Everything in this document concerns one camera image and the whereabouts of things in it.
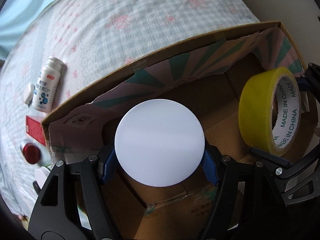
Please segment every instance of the metal screw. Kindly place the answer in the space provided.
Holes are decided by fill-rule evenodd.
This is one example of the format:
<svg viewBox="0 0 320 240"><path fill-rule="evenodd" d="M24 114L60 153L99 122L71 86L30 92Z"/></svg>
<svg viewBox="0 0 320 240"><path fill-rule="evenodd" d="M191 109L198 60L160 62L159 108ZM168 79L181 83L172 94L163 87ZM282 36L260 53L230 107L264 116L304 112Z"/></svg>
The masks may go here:
<svg viewBox="0 0 320 240"><path fill-rule="evenodd" d="M62 166L62 165L63 165L63 161L57 161L57 162L56 162L56 166L57 166L57 167L60 167L60 166Z"/></svg>
<svg viewBox="0 0 320 240"><path fill-rule="evenodd" d="M229 161L231 160L231 157L230 157L229 155L223 155L223 156L222 156L222 160L223 160L224 162L229 162Z"/></svg>
<svg viewBox="0 0 320 240"><path fill-rule="evenodd" d="M89 156L89 161L93 162L97 159L97 156L95 154L92 154Z"/></svg>
<svg viewBox="0 0 320 240"><path fill-rule="evenodd" d="M281 173L282 173L282 168L281 167L279 167L278 169L276 169L276 175L281 175Z"/></svg>
<svg viewBox="0 0 320 240"><path fill-rule="evenodd" d="M256 162L256 165L257 165L257 167L259 167L259 168L263 167L263 163L262 163L262 162L259 162L259 161Z"/></svg>

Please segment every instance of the blue gripper pad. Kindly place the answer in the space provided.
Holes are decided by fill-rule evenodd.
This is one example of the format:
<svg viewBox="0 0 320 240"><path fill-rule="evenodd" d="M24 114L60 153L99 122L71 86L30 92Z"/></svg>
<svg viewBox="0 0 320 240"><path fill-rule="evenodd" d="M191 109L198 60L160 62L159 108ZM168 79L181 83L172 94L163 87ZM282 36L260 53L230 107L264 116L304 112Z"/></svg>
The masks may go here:
<svg viewBox="0 0 320 240"><path fill-rule="evenodd" d="M219 183L217 166L207 149L204 149L201 166L207 180L217 187Z"/></svg>
<svg viewBox="0 0 320 240"><path fill-rule="evenodd" d="M109 180L112 180L113 175L116 172L116 168L119 164L119 161L117 159L116 156L116 151L113 148L111 150L111 153L108 157L108 159L105 161L104 165L103 165L103 173L102 173L102 177L101 177L101 181L103 185L106 185L106 183Z"/></svg>

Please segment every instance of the white plastic container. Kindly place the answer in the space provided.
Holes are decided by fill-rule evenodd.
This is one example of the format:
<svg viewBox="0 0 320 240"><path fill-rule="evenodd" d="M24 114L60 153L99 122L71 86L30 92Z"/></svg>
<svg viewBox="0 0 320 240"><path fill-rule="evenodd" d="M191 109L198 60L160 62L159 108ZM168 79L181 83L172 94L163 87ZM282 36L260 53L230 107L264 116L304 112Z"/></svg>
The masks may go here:
<svg viewBox="0 0 320 240"><path fill-rule="evenodd" d="M35 92L32 98L32 107L38 111L51 111L54 94L61 76L63 62L55 57L49 57L46 65L41 68Z"/></svg>

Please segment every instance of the light blue curtain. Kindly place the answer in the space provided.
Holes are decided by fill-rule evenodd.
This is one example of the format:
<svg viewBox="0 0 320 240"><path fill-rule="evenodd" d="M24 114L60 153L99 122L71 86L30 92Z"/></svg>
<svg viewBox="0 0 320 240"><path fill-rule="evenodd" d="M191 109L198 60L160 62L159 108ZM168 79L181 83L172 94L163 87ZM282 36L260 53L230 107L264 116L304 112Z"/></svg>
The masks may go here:
<svg viewBox="0 0 320 240"><path fill-rule="evenodd" d="M19 37L54 0L7 0L0 11L0 59L5 60Z"/></svg>

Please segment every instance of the yellow tape roll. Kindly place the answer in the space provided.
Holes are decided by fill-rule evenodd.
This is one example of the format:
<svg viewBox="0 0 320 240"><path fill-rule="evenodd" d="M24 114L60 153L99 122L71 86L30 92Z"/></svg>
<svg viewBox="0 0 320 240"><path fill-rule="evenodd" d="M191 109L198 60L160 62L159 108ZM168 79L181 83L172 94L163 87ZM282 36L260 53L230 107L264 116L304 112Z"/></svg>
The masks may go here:
<svg viewBox="0 0 320 240"><path fill-rule="evenodd" d="M272 129L274 96L278 117ZM300 93L293 74L284 67L251 77L239 102L239 128L245 143L282 156L291 147L300 123Z"/></svg>

